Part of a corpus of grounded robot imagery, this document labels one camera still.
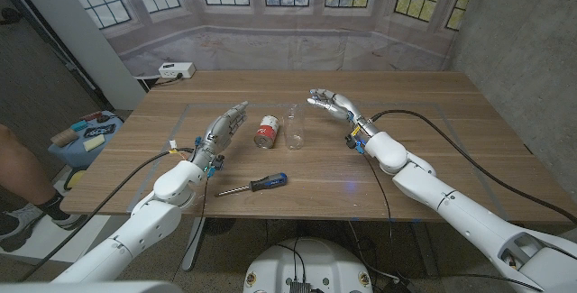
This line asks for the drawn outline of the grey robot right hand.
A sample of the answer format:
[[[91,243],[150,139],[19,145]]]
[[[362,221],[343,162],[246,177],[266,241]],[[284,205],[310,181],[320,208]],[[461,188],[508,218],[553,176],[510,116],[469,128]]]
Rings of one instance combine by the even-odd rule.
[[[322,88],[311,89],[310,95],[307,100],[310,105],[325,109],[332,117],[351,125],[353,129],[345,136],[346,145],[364,154],[368,140],[379,132],[372,121],[365,118],[346,96]]]

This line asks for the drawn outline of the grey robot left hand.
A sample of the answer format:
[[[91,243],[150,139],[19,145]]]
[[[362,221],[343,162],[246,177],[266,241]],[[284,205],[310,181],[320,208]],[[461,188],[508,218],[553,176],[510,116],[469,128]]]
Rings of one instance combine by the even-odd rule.
[[[208,172],[211,162],[228,147],[234,134],[246,120],[247,106],[247,101],[233,106],[207,127],[192,159],[192,163],[204,173]]]

